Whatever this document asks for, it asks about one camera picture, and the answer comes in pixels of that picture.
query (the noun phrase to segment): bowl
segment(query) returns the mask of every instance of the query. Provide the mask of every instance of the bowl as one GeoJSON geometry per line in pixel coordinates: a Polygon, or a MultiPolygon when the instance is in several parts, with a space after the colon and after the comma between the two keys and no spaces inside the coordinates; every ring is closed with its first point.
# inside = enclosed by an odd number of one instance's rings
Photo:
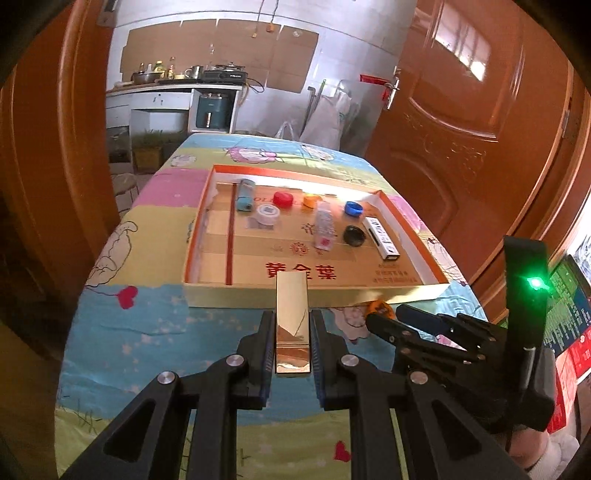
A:
{"type": "Polygon", "coordinates": [[[149,83],[155,83],[156,80],[162,78],[164,72],[151,72],[151,73],[134,73],[131,76],[131,81],[135,85],[147,85],[149,83]]]}

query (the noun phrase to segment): door hinge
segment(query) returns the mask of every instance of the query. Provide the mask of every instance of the door hinge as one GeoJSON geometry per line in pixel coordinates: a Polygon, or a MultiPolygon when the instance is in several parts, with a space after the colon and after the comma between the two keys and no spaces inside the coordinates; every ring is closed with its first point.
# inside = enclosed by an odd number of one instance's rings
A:
{"type": "Polygon", "coordinates": [[[569,124],[569,117],[570,117],[570,109],[566,110],[564,116],[562,117],[562,138],[566,133],[566,126],[569,124]]]}

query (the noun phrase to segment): green air fryer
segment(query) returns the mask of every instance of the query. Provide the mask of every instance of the green air fryer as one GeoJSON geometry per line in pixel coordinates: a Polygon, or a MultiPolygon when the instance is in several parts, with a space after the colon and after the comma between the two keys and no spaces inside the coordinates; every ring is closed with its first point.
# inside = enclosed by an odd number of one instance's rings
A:
{"type": "Polygon", "coordinates": [[[201,95],[197,106],[197,128],[225,129],[228,104],[228,96],[222,93],[205,93],[201,95]]]}

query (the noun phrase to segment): red heart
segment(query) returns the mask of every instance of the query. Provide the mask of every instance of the red heart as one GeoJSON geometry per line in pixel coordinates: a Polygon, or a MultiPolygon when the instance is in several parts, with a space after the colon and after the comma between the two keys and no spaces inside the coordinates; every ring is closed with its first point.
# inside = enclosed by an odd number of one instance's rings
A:
{"type": "Polygon", "coordinates": [[[351,454],[347,451],[345,448],[345,443],[341,440],[336,442],[334,460],[340,460],[341,462],[345,463],[351,460],[351,454]]]}
{"type": "Polygon", "coordinates": [[[129,287],[125,287],[117,294],[117,300],[119,300],[119,305],[124,310],[130,309],[134,306],[134,298],[138,294],[138,287],[134,287],[130,285],[129,287]]]}

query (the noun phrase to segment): metal mug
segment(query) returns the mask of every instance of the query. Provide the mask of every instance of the metal mug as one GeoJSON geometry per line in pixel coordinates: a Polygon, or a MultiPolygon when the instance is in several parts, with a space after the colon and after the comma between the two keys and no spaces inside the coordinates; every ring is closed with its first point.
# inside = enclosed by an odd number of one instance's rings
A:
{"type": "Polygon", "coordinates": [[[193,65],[191,68],[184,71],[184,75],[190,79],[198,79],[205,70],[202,65],[193,65]]]}

